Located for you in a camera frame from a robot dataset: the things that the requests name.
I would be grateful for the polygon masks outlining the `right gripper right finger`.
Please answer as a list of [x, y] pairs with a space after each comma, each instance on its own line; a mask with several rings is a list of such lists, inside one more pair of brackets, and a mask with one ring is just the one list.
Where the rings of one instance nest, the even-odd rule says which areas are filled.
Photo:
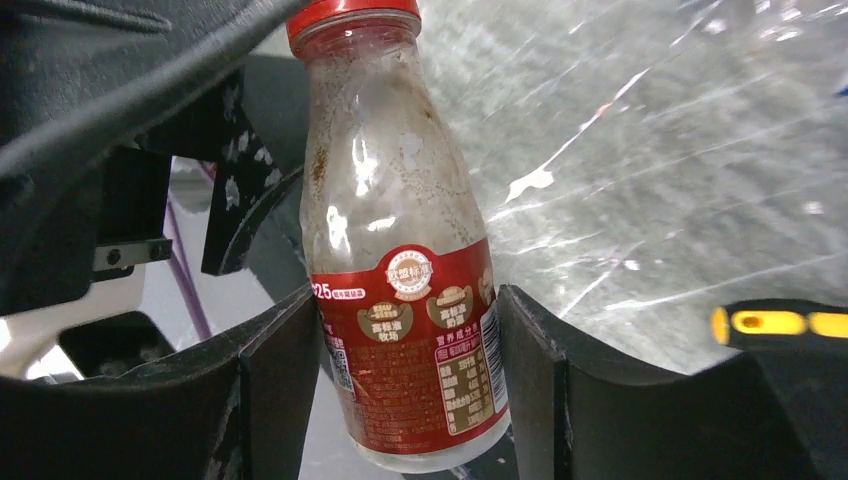
[[523, 479], [843, 479], [847, 354], [741, 351], [693, 375], [562, 321], [514, 285], [497, 311]]

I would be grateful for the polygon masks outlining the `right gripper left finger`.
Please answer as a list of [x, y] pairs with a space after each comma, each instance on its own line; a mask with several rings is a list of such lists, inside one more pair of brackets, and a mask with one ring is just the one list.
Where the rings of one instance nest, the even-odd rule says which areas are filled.
[[116, 377], [1, 381], [5, 479], [295, 479], [320, 366], [302, 287]]

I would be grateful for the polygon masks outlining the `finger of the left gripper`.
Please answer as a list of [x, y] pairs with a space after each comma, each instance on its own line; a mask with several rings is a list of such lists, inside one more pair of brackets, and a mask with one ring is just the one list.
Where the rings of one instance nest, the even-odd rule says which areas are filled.
[[238, 272], [261, 223], [303, 168], [308, 85], [301, 69], [239, 69], [139, 135], [143, 150], [215, 168], [201, 270]]
[[167, 164], [136, 139], [233, 72], [299, 1], [1, 5], [1, 311], [160, 261]]

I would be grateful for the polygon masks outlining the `milk bottle red label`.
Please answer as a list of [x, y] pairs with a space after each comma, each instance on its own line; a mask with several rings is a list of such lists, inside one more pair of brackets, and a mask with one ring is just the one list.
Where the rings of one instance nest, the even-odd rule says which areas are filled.
[[423, 474], [510, 423], [487, 232], [425, 85], [413, 1], [312, 1], [286, 24], [308, 74], [300, 225], [349, 434]]

